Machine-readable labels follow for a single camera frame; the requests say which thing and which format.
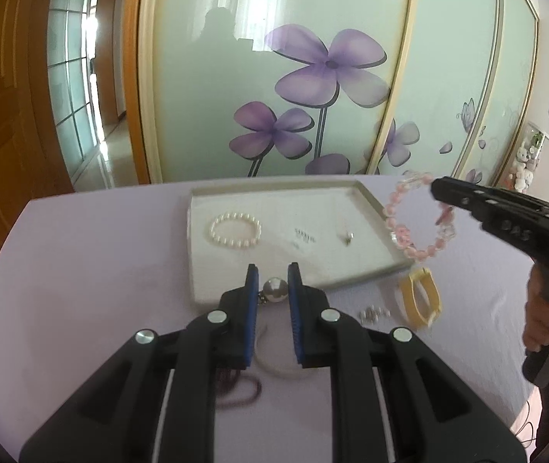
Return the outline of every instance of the tile floor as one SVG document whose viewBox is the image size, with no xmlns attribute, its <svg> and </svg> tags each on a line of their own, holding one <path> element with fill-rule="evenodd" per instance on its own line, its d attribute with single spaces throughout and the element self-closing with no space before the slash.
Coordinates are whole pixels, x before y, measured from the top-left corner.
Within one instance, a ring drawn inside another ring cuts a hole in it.
<svg viewBox="0 0 549 463">
<path fill-rule="evenodd" d="M 75 191 L 136 186 L 137 173 L 126 119 L 98 147 L 96 155 L 75 182 Z"/>
</svg>

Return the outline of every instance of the metal bolt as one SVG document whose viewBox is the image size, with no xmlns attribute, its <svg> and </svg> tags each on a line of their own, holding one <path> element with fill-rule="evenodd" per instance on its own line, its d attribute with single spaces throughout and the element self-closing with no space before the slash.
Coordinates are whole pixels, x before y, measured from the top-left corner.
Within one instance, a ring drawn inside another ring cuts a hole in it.
<svg viewBox="0 0 549 463">
<path fill-rule="evenodd" d="M 227 314 L 223 310 L 214 310 L 208 314 L 211 323 L 223 323 L 227 320 Z"/>
<path fill-rule="evenodd" d="M 398 327 L 394 329 L 392 336 L 401 343 L 409 343 L 414 335 L 407 327 Z"/>
<path fill-rule="evenodd" d="M 337 322 L 338 319 L 341 318 L 341 314 L 334 308 L 327 308 L 321 312 L 321 318 L 326 322 Z"/>
<path fill-rule="evenodd" d="M 148 345 L 155 339 L 155 334 L 150 329 L 143 329 L 135 335 L 135 341 L 140 345 Z"/>
</svg>

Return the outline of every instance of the brown wooden door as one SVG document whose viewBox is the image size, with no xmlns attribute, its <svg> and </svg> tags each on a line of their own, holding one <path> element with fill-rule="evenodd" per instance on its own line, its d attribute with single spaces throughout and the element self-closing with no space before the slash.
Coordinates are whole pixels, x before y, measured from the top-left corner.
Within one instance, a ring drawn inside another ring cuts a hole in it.
<svg viewBox="0 0 549 463">
<path fill-rule="evenodd" d="M 48 4 L 49 0 L 0 0 L 0 248 L 30 199 L 73 190 L 58 158 L 46 84 Z M 33 5 L 42 5 L 45 11 L 33 13 Z M 33 20 L 33 15 L 44 22 Z M 38 43 L 30 49 L 34 41 Z M 35 91 L 47 97 L 32 97 L 31 79 Z"/>
<path fill-rule="evenodd" d="M 114 11 L 116 0 L 98 0 L 96 3 L 96 51 L 94 68 L 98 86 L 98 103 L 103 120 L 103 132 L 109 135 L 118 125 L 116 82 L 114 79 Z"/>
</svg>

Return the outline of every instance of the doorway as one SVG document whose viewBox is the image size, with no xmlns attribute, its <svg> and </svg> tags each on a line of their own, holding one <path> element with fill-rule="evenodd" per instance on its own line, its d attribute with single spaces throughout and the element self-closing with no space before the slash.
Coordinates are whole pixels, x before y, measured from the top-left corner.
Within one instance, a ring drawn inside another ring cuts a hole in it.
<svg viewBox="0 0 549 463">
<path fill-rule="evenodd" d="M 50 0 L 51 104 L 76 191 L 137 184 L 119 66 L 122 1 Z"/>
</svg>

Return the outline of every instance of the yellow wristband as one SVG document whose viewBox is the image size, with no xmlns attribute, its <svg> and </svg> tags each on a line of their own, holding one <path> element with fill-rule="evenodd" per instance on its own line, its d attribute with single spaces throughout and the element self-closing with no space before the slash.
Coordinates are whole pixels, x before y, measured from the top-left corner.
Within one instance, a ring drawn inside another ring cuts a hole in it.
<svg viewBox="0 0 549 463">
<path fill-rule="evenodd" d="M 427 317 L 422 315 L 418 309 L 414 294 L 414 282 L 416 281 L 424 288 L 429 299 L 431 313 Z M 399 287 L 403 293 L 405 312 L 411 326 L 414 329 L 430 327 L 442 313 L 442 299 L 439 296 L 439 291 L 433 280 L 431 270 L 428 268 L 420 268 L 419 270 L 415 270 L 415 272 L 409 273 L 408 276 L 399 281 Z"/>
</svg>

